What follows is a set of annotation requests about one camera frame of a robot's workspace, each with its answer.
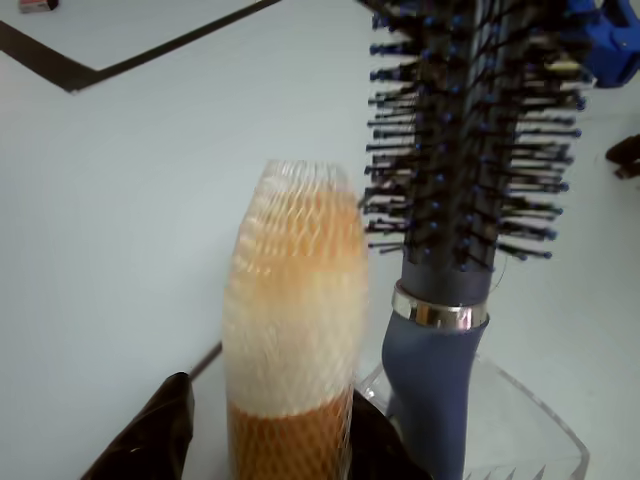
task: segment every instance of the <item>dark object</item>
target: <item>dark object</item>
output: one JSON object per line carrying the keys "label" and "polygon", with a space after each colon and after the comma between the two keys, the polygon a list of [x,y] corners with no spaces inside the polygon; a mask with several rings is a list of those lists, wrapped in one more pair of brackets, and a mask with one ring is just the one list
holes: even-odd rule
{"label": "dark object", "polygon": [[625,138],[614,145],[605,155],[607,160],[618,165],[629,165],[640,159],[640,135]]}
{"label": "dark object", "polygon": [[628,180],[640,176],[640,162],[624,165],[615,171],[616,177],[620,180]]}
{"label": "dark object", "polygon": [[433,480],[407,455],[387,418],[358,391],[353,393],[350,480]]}
{"label": "dark object", "polygon": [[227,25],[242,20],[249,15],[264,10],[267,7],[275,5],[280,1],[281,0],[262,0],[253,3],[226,17],[222,17],[192,32],[186,33],[103,70],[93,70],[67,58],[2,21],[0,21],[0,51],[3,51],[15,61],[21,63],[54,85],[72,93],[155,60],[162,55],[183,47],[216,30],[220,30]]}
{"label": "dark object", "polygon": [[19,0],[22,13],[50,12],[58,6],[58,0]]}
{"label": "dark object", "polygon": [[180,480],[193,436],[193,409],[189,375],[167,378],[82,480]]}

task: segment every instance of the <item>clear plastic holder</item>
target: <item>clear plastic holder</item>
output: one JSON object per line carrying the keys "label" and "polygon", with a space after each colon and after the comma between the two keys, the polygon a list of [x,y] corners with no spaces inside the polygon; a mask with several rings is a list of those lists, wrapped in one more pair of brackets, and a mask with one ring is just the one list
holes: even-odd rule
{"label": "clear plastic holder", "polygon": [[[382,364],[357,384],[385,412],[391,386]],[[584,480],[589,451],[529,389],[476,356],[471,374],[464,480]]]}

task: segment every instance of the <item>white mesh netting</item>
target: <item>white mesh netting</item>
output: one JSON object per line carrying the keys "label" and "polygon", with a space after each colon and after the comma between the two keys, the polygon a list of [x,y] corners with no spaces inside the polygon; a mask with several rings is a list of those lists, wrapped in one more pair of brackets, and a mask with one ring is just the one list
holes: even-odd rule
{"label": "white mesh netting", "polygon": [[367,304],[356,198],[335,166],[271,162],[240,227],[223,345],[235,480],[338,480]]}

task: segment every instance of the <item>black bristle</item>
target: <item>black bristle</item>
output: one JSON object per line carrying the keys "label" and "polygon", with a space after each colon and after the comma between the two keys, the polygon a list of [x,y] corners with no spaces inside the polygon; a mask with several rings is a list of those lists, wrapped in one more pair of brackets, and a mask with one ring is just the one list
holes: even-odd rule
{"label": "black bristle", "polygon": [[382,14],[377,27],[405,37],[371,53],[413,59],[371,74],[398,87],[369,100],[380,113],[368,124],[374,142],[367,151],[382,154],[365,171],[375,185],[365,192],[364,212],[378,217],[367,231],[404,240],[370,246],[404,252],[402,283],[412,294],[479,303],[496,251],[522,260],[551,256],[498,237],[555,239],[546,224],[562,209],[535,197],[568,190],[562,176],[573,158],[562,142],[581,132],[562,112],[584,108],[576,85],[585,74],[550,66],[590,48],[558,42],[591,13],[566,15],[551,0],[419,1],[402,15],[390,2],[368,3]]}

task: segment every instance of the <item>brush handle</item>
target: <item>brush handle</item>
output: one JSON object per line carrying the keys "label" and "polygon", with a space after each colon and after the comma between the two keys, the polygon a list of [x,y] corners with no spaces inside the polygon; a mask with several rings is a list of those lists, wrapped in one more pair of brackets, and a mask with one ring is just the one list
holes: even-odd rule
{"label": "brush handle", "polygon": [[393,389],[387,414],[409,455],[436,480],[464,473],[471,367],[487,324],[452,331],[391,315],[382,346]]}

